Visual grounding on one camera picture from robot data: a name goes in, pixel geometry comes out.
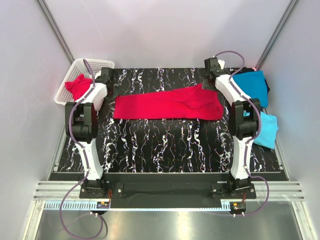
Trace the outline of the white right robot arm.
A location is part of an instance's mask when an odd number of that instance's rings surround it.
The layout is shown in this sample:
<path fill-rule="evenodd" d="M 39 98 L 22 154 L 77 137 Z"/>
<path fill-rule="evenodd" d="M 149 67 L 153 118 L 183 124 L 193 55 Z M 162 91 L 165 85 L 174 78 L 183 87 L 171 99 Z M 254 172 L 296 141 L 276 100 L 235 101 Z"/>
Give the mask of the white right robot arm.
<path fill-rule="evenodd" d="M 256 193 L 250 177 L 250 152 L 253 138 L 260 129 L 260 101 L 252 99 L 236 84 L 224 61 L 217 57 L 204 60 L 206 89 L 219 91 L 230 104 L 228 130 L 233 137 L 233 161 L 229 179 L 221 191 L 213 192 L 216 197 L 232 199 L 255 199 Z"/>

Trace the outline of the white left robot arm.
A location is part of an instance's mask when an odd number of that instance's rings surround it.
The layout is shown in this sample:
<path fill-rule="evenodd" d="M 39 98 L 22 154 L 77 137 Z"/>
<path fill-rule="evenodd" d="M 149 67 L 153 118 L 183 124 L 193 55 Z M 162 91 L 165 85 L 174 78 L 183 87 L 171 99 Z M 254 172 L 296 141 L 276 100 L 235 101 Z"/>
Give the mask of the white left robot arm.
<path fill-rule="evenodd" d="M 107 198 L 112 194 L 98 156 L 97 112 L 106 97 L 116 95 L 114 76 L 113 68 L 103 67 L 93 78 L 81 73 L 74 81 L 65 83 L 73 97 L 65 104 L 65 132 L 73 140 L 84 167 L 84 177 L 78 182 L 82 198 Z"/>

